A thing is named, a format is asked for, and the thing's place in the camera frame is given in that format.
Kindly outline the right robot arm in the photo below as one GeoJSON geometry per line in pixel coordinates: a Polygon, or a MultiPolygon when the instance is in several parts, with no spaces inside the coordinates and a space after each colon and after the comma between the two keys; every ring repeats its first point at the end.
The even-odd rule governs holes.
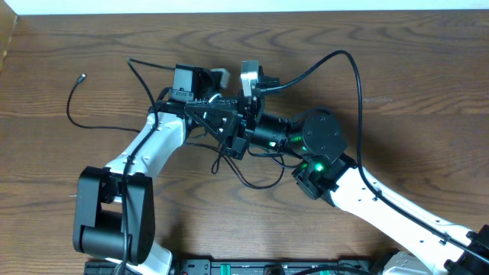
{"type": "Polygon", "coordinates": [[[433,274],[486,274],[488,229],[472,231],[433,215],[385,186],[347,144],[336,117],[313,108],[288,120],[264,113],[263,99],[193,99],[185,113],[219,143],[219,153],[241,159],[250,147],[262,157],[288,155],[298,187],[313,200],[365,220],[410,251],[433,274]]]}

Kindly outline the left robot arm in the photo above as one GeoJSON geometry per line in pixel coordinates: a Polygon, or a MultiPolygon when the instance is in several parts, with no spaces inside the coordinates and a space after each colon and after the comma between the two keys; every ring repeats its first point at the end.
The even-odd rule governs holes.
{"type": "Polygon", "coordinates": [[[135,139],[104,167],[79,175],[73,223],[75,251],[114,264],[114,274],[169,274],[173,254],[155,239],[154,180],[173,152],[184,144],[193,120],[185,113],[195,99],[215,101],[228,85],[225,69],[178,64],[173,85],[151,106],[135,139]]]}

